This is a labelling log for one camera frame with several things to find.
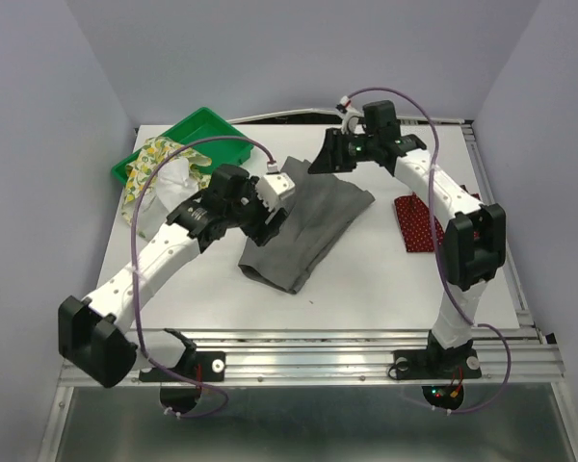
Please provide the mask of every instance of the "red polka dot fabric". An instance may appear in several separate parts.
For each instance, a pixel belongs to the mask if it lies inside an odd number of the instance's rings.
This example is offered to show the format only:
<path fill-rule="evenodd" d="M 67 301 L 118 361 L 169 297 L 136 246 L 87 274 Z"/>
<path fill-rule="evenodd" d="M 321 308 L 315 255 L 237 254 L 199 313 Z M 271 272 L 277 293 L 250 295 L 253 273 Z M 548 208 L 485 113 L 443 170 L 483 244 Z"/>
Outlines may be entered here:
<path fill-rule="evenodd" d="M 422 199 L 415 192 L 412 195 L 403 195 L 394 200 L 394 207 L 407 252 L 434 252 L 428 207 Z M 435 219 L 435 226 L 436 239 L 438 244 L 442 245 L 445 233 L 438 219 Z"/>

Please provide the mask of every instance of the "cable connector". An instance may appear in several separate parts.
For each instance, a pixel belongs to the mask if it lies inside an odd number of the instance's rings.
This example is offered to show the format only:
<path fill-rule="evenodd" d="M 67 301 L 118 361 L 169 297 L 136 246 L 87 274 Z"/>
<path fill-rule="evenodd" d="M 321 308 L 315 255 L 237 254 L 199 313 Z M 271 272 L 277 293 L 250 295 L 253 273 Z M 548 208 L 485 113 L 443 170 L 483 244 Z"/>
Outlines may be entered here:
<path fill-rule="evenodd" d="M 268 163 L 268 173 L 278 173 L 278 164 L 276 162 Z"/>
<path fill-rule="evenodd" d="M 355 127 L 359 123 L 359 119 L 363 114 L 354 108 L 351 104 L 351 99 L 348 96 L 340 98 L 340 103 L 336 106 L 336 111 L 343 119 L 341 125 L 342 133 L 354 133 Z"/>

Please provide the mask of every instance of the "white wall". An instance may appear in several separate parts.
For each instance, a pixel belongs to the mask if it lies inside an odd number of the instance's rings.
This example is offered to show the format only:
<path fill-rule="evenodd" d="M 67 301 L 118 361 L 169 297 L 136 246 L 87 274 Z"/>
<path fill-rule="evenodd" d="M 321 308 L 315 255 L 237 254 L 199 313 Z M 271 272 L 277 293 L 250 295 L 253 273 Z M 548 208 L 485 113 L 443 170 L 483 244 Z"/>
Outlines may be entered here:
<path fill-rule="evenodd" d="M 58 306 L 95 283 L 132 135 L 64 1 L 0 1 L 0 462 L 36 460 Z"/>
<path fill-rule="evenodd" d="M 66 1 L 137 123 L 332 107 L 369 85 L 474 118 L 539 2 Z"/>
<path fill-rule="evenodd" d="M 578 0 L 543 0 L 475 123 L 530 308 L 578 410 Z"/>

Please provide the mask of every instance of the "green tray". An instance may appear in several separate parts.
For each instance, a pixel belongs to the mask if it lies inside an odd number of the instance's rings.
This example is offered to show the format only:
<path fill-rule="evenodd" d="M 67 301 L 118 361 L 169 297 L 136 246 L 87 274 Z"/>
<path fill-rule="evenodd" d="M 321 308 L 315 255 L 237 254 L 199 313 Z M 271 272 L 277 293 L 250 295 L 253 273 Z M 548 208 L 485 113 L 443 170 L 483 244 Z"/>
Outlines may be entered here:
<path fill-rule="evenodd" d="M 181 144 L 186 144 L 187 142 L 200 140 L 202 138 L 217 137 L 220 135 L 244 136 L 214 111 L 208 108 L 201 108 L 178 124 L 173 125 L 161 136 Z M 243 141 L 214 141 L 200 144 L 195 150 L 212 159 L 212 165 L 208 167 L 197 167 L 199 171 L 202 173 L 212 173 L 214 169 L 221 164 L 233 164 L 234 166 L 243 164 L 250 157 L 252 144 Z M 112 174 L 122 185 L 125 185 L 128 179 L 126 175 L 126 165 L 138 158 L 139 151 L 140 149 L 112 167 Z"/>

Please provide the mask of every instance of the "yellow patterned fabric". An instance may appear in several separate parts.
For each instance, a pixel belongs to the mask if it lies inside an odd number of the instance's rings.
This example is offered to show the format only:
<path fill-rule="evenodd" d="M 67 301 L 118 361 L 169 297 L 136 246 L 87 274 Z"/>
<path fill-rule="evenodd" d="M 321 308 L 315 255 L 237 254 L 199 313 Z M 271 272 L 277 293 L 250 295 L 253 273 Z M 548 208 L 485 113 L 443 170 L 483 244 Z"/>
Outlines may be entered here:
<path fill-rule="evenodd" d="M 122 207 L 121 214 L 126 219 L 128 224 L 131 224 L 131 219 L 133 217 L 133 210 L 135 206 L 135 201 L 139 197 L 144 183 L 152 173 L 152 170 L 158 166 L 163 159 L 170 155 L 176 149 L 182 147 L 183 144 L 175 142 L 165 137 L 150 138 L 145 141 L 140 154 L 134 162 L 131 162 L 126 166 L 126 174 L 128 175 L 128 180 L 126 181 L 126 186 L 124 187 L 122 196 Z M 207 188 L 210 183 L 210 175 L 201 173 L 197 167 L 207 167 L 212 164 L 212 160 L 206 157 L 194 149 L 186 149 L 181 152 L 170 162 L 178 158 L 186 158 L 190 164 L 190 174 L 191 179 L 197 182 L 199 189 Z M 149 188 L 145 192 L 145 198 L 142 203 L 142 209 L 147 209 L 150 203 L 154 200 L 155 191 L 154 185 L 156 184 L 156 177 L 152 180 Z M 143 229 L 138 229 L 140 236 L 146 238 Z"/>

